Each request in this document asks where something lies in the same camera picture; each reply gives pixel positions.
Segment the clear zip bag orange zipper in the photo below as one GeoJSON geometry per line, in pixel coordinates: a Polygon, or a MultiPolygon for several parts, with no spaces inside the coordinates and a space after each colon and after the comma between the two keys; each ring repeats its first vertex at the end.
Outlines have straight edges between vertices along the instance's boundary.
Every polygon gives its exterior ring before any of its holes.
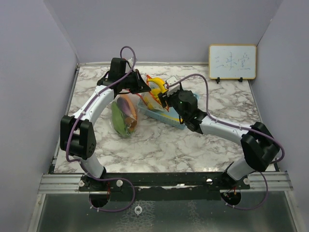
{"type": "MultiPolygon", "coordinates": [[[[118,95],[114,100],[113,100],[113,102],[115,101],[116,103],[117,103],[117,99],[120,97],[120,96],[122,96],[122,95],[128,95],[129,96],[129,92],[127,92],[127,93],[121,93],[120,95],[118,95]]],[[[135,109],[136,109],[136,112],[137,112],[137,117],[138,117],[138,111],[137,111],[137,108],[136,108],[136,106],[135,106],[135,104],[133,104],[134,105],[134,107],[135,107],[135,109]]]]}

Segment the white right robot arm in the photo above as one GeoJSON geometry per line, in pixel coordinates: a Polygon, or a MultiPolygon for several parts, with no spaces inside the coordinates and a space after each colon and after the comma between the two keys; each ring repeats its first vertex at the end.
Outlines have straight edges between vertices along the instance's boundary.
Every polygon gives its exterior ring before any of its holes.
{"type": "Polygon", "coordinates": [[[244,157],[230,164],[222,174],[222,184],[227,189],[233,189],[240,179],[252,172],[265,171],[280,150],[263,123],[256,122],[247,129],[225,121],[220,123],[198,108],[197,99],[191,91],[160,93],[158,98],[163,106],[174,108],[180,123],[185,124],[189,130],[215,135],[242,147],[244,157]]]}

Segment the dark purple eggplant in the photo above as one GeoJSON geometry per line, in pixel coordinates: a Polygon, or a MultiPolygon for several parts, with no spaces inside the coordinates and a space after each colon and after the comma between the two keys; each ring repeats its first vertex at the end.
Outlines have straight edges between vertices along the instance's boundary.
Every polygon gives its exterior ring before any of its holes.
{"type": "Polygon", "coordinates": [[[130,111],[130,108],[129,108],[129,105],[127,103],[127,101],[122,98],[122,96],[120,96],[118,99],[117,99],[117,105],[119,107],[119,109],[127,116],[132,117],[131,115],[131,111],[130,111]]]}

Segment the orange papaya slice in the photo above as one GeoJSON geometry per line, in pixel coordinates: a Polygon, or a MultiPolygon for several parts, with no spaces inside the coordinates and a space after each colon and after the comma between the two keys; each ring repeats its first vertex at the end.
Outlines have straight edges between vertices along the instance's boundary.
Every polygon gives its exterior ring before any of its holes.
{"type": "Polygon", "coordinates": [[[128,95],[122,95],[122,98],[124,98],[127,101],[129,108],[130,108],[130,111],[131,111],[132,117],[137,120],[138,119],[137,112],[136,112],[136,109],[135,109],[133,102],[131,101],[130,97],[128,95]]]}

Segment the green leaf vegetable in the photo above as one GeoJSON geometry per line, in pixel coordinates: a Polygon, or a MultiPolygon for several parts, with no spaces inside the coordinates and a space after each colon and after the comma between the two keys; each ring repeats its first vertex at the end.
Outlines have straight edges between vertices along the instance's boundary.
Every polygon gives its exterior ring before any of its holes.
{"type": "Polygon", "coordinates": [[[125,115],[120,110],[116,102],[112,103],[112,126],[114,130],[123,138],[130,137],[130,132],[125,123],[125,115]]]}

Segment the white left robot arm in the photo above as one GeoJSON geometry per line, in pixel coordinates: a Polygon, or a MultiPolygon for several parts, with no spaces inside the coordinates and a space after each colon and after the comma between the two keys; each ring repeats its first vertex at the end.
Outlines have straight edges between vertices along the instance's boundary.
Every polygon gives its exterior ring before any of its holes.
{"type": "Polygon", "coordinates": [[[60,148],[68,162],[78,162],[90,179],[90,185],[100,191],[106,187],[106,169],[95,156],[96,137],[94,125],[103,110],[121,93],[149,92],[151,89],[140,72],[125,58],[113,58],[110,69],[98,80],[94,93],[72,116],[60,121],[60,148]]]}

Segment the brown kiwi fruit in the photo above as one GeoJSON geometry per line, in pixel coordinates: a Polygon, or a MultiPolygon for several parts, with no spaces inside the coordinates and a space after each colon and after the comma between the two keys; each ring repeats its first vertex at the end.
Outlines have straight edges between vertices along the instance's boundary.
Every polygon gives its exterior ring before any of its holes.
{"type": "Polygon", "coordinates": [[[129,133],[133,133],[135,131],[137,120],[131,117],[127,117],[125,119],[126,129],[129,133]]]}

